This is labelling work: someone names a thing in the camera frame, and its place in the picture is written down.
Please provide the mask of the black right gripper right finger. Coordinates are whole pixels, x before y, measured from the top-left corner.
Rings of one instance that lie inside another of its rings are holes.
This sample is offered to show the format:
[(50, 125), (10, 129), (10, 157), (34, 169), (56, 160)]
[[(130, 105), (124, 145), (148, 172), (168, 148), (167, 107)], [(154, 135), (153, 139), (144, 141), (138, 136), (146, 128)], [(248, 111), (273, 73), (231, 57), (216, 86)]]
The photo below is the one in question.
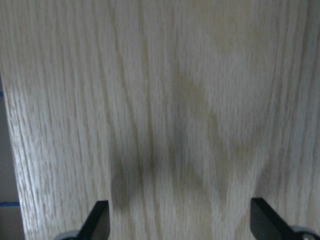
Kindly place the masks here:
[(300, 239), (263, 198), (250, 200), (250, 231), (256, 240)]

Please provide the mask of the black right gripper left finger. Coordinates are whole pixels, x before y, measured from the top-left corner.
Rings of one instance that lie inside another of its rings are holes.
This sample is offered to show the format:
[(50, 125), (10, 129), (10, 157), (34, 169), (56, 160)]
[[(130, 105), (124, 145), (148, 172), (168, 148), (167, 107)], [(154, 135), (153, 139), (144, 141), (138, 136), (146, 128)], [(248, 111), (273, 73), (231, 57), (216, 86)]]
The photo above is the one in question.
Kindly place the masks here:
[(79, 233), (78, 240), (108, 240), (111, 233), (110, 210), (107, 200), (93, 206)]

